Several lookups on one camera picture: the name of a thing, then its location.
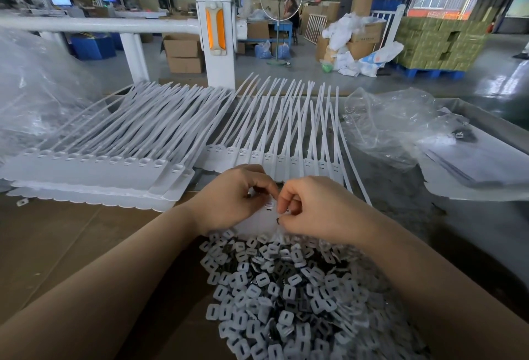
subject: gray floor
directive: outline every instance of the gray floor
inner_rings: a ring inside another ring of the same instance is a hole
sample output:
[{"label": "gray floor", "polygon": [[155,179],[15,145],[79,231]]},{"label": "gray floor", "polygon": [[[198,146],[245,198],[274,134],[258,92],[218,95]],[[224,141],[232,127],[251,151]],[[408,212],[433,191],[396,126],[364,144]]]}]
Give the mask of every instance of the gray floor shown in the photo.
[{"label": "gray floor", "polygon": [[[395,71],[389,76],[370,78],[348,77],[337,72],[323,73],[314,58],[315,46],[299,37],[299,45],[292,47],[292,66],[277,68],[268,66],[266,61],[254,57],[253,50],[237,56],[235,72],[237,79],[244,79],[250,72],[261,76],[279,76],[289,79],[312,80],[340,87],[342,91],[353,92],[358,87],[372,93],[394,91],[408,87],[426,90],[437,97],[459,97],[474,105],[503,117],[512,123],[529,128],[529,61],[512,58],[527,43],[529,36],[491,35],[485,49],[461,80],[448,77],[428,79],[418,76],[408,79]],[[160,54],[161,38],[143,44],[145,58],[152,80],[171,76],[164,54]],[[84,62],[97,75],[106,92],[112,92],[130,84],[132,78],[124,53],[102,61]]]}]

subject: finger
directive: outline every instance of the finger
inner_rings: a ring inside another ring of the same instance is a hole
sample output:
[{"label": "finger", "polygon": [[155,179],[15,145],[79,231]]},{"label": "finger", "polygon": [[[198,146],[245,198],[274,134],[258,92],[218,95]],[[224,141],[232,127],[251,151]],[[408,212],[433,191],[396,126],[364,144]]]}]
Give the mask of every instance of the finger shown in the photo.
[{"label": "finger", "polygon": [[264,189],[270,194],[275,200],[279,196],[279,189],[274,180],[265,173],[260,172],[247,172],[246,173],[248,189],[250,187],[257,187],[257,190]]},{"label": "finger", "polygon": [[294,233],[295,235],[303,235],[301,232],[301,227],[303,226],[303,220],[301,219],[303,215],[281,215],[278,219],[279,224],[284,227],[289,233]]},{"label": "finger", "polygon": [[269,199],[270,196],[268,194],[256,194],[255,196],[248,198],[246,200],[249,209],[248,216],[252,216],[253,214],[255,214],[255,212],[263,208],[263,206],[268,202]]},{"label": "finger", "polygon": [[301,195],[299,194],[300,189],[300,179],[290,179],[284,184],[277,198],[277,212],[279,214],[283,214],[288,209],[290,202],[295,196],[300,197],[299,201],[302,201]]},{"label": "finger", "polygon": [[299,200],[292,200],[288,209],[290,210],[290,213],[292,215],[299,215],[301,214],[301,212],[303,212],[303,206],[301,205],[301,201]]},{"label": "finger", "polygon": [[250,172],[259,172],[264,173],[265,169],[262,167],[262,165],[258,163],[243,163],[242,165],[235,166],[234,169],[242,168],[245,170],[249,170]]}]

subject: clear plastic sheet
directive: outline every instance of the clear plastic sheet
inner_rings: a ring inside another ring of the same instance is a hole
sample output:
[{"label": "clear plastic sheet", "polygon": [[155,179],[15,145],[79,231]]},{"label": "clear plastic sheet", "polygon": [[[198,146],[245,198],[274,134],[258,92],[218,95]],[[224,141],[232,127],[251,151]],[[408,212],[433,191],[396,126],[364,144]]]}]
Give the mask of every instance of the clear plastic sheet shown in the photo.
[{"label": "clear plastic sheet", "polygon": [[55,42],[29,32],[0,28],[0,52],[1,165],[100,100],[102,87]]},{"label": "clear plastic sheet", "polygon": [[421,142],[454,139],[453,133],[467,123],[415,88],[377,95],[359,88],[347,97],[345,107],[348,143],[401,170],[417,164]]}]

